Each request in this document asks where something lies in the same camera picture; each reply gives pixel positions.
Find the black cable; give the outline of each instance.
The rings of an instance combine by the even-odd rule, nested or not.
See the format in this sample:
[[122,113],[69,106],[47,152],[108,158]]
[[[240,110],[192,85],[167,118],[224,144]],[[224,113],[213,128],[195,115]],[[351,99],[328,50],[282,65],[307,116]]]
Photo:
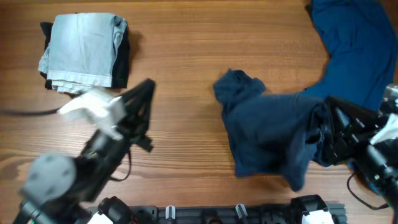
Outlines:
[[123,179],[119,179],[119,178],[115,178],[115,177],[110,177],[110,178],[109,178],[110,180],[113,180],[113,181],[116,181],[116,182],[122,182],[122,181],[126,180],[126,179],[130,176],[130,173],[131,173],[131,166],[132,166],[132,162],[131,162],[131,151],[130,151],[130,150],[129,150],[128,154],[129,154],[129,171],[127,172],[127,175],[126,175]]
[[60,108],[47,111],[16,111],[16,110],[0,110],[0,115],[6,116],[45,116],[56,114]]
[[348,177],[347,179],[347,189],[348,191],[351,193],[352,196],[354,196],[354,198],[356,200],[358,200],[359,202],[361,202],[362,204],[364,204],[365,206],[367,206],[368,208],[370,208],[371,210],[380,210],[380,209],[384,209],[384,208],[388,208],[388,204],[385,203],[384,205],[380,205],[379,207],[375,207],[372,206],[368,203],[366,203],[364,200],[360,199],[358,196],[356,196],[356,194],[354,194],[354,192],[351,190],[351,188],[349,187],[349,181],[357,174],[357,172],[354,172],[350,177]]

